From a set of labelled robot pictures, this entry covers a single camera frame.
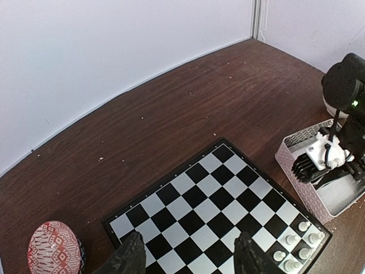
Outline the twelfth white chess piece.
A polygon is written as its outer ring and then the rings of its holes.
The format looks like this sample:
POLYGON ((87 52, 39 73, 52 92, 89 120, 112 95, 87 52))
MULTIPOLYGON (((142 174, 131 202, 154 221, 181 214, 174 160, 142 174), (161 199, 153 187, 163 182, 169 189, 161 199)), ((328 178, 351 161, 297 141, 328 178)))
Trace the twelfth white chess piece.
POLYGON ((290 259, 290 260, 286 260, 283 263, 282 267, 286 273, 294 273, 294 272, 298 272, 302 268, 302 264, 298 261, 290 259))

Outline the pink plastic basket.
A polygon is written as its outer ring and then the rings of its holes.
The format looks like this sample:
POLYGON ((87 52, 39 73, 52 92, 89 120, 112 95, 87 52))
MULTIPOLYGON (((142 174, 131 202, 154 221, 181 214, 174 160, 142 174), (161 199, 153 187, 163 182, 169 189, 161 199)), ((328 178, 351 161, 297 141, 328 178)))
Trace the pink plastic basket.
POLYGON ((317 133, 328 134, 333 120, 325 120, 283 138, 275 159, 306 209, 322 224, 338 217, 364 198, 364 178, 355 178, 355 160, 329 170, 326 148, 317 133))

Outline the fifteenth white chess piece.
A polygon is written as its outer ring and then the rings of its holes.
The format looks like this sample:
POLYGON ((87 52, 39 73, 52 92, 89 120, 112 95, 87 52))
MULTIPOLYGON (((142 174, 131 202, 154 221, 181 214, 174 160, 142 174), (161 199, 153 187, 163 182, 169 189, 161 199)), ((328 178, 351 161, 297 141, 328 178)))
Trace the fifteenth white chess piece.
POLYGON ((311 257, 311 255, 314 253, 314 248, 302 248, 298 252, 298 256, 301 260, 307 260, 311 257))

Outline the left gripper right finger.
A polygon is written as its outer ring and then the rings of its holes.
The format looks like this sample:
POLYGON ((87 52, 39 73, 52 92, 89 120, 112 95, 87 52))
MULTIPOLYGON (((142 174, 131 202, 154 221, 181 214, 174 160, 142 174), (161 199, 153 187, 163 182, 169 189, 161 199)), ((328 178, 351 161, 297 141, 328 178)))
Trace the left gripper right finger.
POLYGON ((247 232, 241 232, 234 241, 235 274, 275 274, 281 270, 270 260, 247 232))

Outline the white pawn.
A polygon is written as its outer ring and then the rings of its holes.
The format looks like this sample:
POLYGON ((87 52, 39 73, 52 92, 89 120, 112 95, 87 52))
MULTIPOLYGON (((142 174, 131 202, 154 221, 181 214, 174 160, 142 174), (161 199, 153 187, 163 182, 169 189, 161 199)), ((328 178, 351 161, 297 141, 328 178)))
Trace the white pawn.
POLYGON ((302 221, 298 224, 298 229, 301 232, 306 232, 310 226, 311 223, 309 221, 302 221))
POLYGON ((300 237, 298 235, 287 235, 285 237, 285 242, 287 245, 296 245, 300 242, 300 237))
POLYGON ((276 262, 281 262, 286 257, 286 253, 283 251, 275 251, 273 253, 273 260, 276 262))

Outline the black white chessboard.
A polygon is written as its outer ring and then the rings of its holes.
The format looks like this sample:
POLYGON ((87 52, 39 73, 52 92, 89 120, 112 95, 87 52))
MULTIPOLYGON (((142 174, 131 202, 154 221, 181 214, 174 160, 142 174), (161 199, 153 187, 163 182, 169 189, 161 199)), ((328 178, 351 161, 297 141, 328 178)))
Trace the black white chessboard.
POLYGON ((224 138, 111 213, 103 227, 116 247, 131 233, 142 234, 147 273, 233 273, 234 241, 241 232, 250 235, 281 273, 290 259, 302 264, 294 273, 308 273, 332 237, 224 138), (306 232, 298 229, 302 221, 311 223, 306 232), (311 245, 308 235, 318 232, 325 238, 311 245), (287 235, 298 235, 300 242, 287 245, 287 235), (315 251, 301 260, 302 248, 315 251), (278 250, 286 253, 281 262, 273 260, 278 250))

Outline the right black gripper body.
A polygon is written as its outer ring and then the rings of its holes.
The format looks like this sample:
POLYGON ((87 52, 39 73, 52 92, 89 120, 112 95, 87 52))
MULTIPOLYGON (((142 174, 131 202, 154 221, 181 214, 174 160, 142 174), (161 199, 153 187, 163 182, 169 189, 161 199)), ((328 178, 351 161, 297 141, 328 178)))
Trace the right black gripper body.
POLYGON ((335 182, 347 175, 350 175, 357 183, 364 181, 364 155, 351 162, 346 162, 343 166, 335 168, 325 174, 323 178, 314 186, 316 190, 335 182))

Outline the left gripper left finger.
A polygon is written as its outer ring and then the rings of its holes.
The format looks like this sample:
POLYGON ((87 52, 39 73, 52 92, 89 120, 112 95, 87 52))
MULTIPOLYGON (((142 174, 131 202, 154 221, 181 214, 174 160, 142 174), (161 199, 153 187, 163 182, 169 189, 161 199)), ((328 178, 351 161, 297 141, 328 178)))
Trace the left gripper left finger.
POLYGON ((147 255, 143 236, 140 232, 133 232, 94 273, 142 274, 146 272, 146 262, 147 255))

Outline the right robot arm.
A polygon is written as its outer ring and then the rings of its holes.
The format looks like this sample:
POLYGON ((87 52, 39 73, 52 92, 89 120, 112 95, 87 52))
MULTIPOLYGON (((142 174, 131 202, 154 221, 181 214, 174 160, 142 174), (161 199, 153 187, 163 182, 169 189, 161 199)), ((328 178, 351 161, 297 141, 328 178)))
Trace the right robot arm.
POLYGON ((364 180, 364 59, 349 53, 322 78, 325 102, 335 116, 324 144, 326 173, 318 190, 346 175, 364 180))

